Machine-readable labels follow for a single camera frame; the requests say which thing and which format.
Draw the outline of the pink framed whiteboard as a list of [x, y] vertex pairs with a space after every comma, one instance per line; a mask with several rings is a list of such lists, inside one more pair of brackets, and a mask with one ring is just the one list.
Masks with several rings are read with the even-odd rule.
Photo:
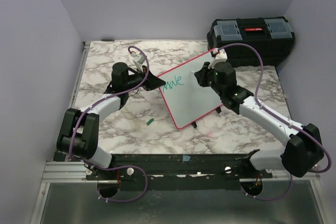
[[179, 130], [222, 106], [219, 96], [210, 87], [199, 86], [194, 76], [205, 62], [213, 61], [211, 52], [204, 52], [158, 75], [165, 81], [165, 85], [159, 87], [160, 93]]

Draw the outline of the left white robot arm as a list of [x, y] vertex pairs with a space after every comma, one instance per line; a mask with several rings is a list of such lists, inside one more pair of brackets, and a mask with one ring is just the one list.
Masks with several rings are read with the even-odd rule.
[[67, 109], [57, 140], [57, 150], [68, 154], [70, 158], [80, 158], [98, 166], [98, 173], [104, 179], [112, 179], [117, 170], [115, 164], [111, 163], [112, 155], [98, 146], [99, 124], [125, 106], [129, 92], [138, 88], [152, 91], [165, 84], [147, 66], [134, 70], [124, 62], [115, 63], [111, 81], [98, 101], [82, 109]]

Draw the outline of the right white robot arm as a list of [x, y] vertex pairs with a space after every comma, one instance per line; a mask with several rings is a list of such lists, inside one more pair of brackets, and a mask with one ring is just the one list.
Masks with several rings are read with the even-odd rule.
[[257, 102], [252, 92], [237, 84], [236, 71], [229, 63], [218, 62], [211, 67], [205, 62], [194, 76], [201, 87], [212, 88], [224, 107], [254, 121], [283, 145], [278, 150], [253, 151], [241, 165], [246, 177], [255, 177], [266, 169], [283, 169], [303, 177], [324, 158], [319, 129], [313, 124], [295, 122]]

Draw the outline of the black plastic toolbox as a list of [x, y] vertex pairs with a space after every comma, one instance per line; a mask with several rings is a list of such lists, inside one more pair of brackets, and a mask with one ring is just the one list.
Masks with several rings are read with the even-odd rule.
[[209, 50], [233, 43], [250, 45], [260, 54], [263, 65], [274, 67], [290, 55], [295, 44], [295, 33], [283, 16], [216, 19], [206, 38]]

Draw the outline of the blue tape piece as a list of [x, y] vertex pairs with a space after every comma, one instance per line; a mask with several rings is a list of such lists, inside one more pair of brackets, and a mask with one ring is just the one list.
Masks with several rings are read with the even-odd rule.
[[191, 156], [189, 155], [182, 155], [182, 161], [183, 162], [189, 162], [191, 160]]

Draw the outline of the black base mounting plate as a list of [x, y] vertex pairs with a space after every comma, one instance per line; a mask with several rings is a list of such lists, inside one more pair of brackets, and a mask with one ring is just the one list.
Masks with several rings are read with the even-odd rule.
[[94, 168], [87, 180], [99, 185], [120, 185], [124, 191], [147, 190], [239, 190], [240, 180], [272, 178], [265, 170], [255, 170], [248, 154], [114, 154], [112, 168], [105, 171]]

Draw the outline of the aluminium table edge rail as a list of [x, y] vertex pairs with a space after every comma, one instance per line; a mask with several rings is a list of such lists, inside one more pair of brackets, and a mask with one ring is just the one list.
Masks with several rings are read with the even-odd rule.
[[[83, 51], [80, 57], [79, 66], [76, 70], [76, 77], [72, 88], [68, 107], [72, 107], [75, 104], [75, 100], [78, 94], [77, 91], [80, 85], [83, 70], [85, 68], [85, 63], [90, 49], [90, 45], [91, 45], [90, 41], [83, 42]], [[30, 223], [41, 223], [49, 187], [50, 183], [44, 182], [42, 178]]]

